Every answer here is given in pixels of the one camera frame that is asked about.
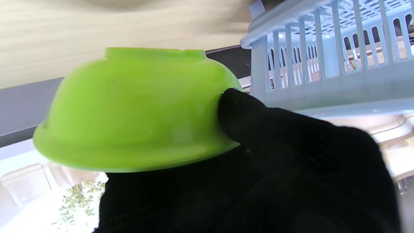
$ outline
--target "gray wall trim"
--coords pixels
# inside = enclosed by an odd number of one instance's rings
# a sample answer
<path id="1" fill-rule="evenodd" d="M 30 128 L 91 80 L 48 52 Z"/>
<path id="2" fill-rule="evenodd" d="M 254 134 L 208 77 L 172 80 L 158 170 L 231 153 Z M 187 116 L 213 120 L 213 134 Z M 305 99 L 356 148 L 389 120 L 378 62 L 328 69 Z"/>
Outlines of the gray wall trim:
<path id="1" fill-rule="evenodd" d="M 8 144 L 7 141 L 16 141 L 18 137 L 26 140 L 27 135 L 33 134 L 31 128 L 46 118 L 62 79 L 56 78 L 0 90 L 0 147 Z"/>
<path id="2" fill-rule="evenodd" d="M 18 143 L 27 139 L 31 139 L 33 137 L 33 133 L 36 127 L 31 127 L 28 129 L 16 131 L 14 133 L 6 134 L 0 136 L 0 148 L 3 146 L 12 145 L 14 143 Z"/>

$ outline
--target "white plastic basket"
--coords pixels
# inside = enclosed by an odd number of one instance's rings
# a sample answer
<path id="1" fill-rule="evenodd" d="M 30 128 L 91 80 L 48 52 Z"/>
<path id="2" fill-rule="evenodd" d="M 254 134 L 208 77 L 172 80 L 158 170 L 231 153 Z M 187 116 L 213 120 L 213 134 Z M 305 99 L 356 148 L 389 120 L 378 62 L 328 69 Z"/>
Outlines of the white plastic basket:
<path id="1" fill-rule="evenodd" d="M 241 40 L 252 49 L 252 95 L 269 107 L 318 118 L 414 109 L 414 54 L 406 24 L 413 4 L 286 0 L 265 13 L 261 1 L 253 3 L 253 21 Z"/>

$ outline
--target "green bowl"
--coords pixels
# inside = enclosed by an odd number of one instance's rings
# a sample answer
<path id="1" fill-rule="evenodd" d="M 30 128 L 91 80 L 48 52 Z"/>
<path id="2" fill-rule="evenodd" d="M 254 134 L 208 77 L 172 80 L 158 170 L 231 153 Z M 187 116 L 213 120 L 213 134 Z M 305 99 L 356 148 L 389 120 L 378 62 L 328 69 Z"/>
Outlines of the green bowl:
<path id="1" fill-rule="evenodd" d="M 204 51 L 107 48 L 61 83 L 36 149 L 87 170 L 135 172 L 194 163 L 238 144 L 219 129 L 217 102 L 234 74 Z"/>

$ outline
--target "green leaves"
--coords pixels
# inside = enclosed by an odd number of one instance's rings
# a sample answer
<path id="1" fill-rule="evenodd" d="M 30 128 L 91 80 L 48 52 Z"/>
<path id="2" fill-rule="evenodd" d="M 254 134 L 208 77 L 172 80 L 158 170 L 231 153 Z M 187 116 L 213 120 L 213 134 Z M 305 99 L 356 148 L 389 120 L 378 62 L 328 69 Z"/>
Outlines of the green leaves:
<path id="1" fill-rule="evenodd" d="M 76 224 L 75 213 L 78 211 L 84 211 L 87 216 L 95 215 L 91 205 L 94 201 L 101 199 L 101 196 L 105 192 L 105 183 L 86 180 L 66 189 L 66 192 L 68 194 L 63 196 L 63 205 L 59 208 L 59 211 L 61 211 L 59 221 L 52 223 L 52 225 L 59 223 L 57 229 L 61 229 L 63 224 Z"/>

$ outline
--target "white surface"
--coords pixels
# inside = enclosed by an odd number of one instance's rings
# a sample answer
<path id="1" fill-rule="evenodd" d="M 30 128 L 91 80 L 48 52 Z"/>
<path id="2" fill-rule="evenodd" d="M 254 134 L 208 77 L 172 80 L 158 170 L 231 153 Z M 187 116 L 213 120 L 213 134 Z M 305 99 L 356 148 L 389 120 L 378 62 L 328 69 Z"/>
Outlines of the white surface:
<path id="1" fill-rule="evenodd" d="M 0 182 L 19 206 L 51 190 L 46 173 L 38 163 L 9 172 L 3 175 Z"/>

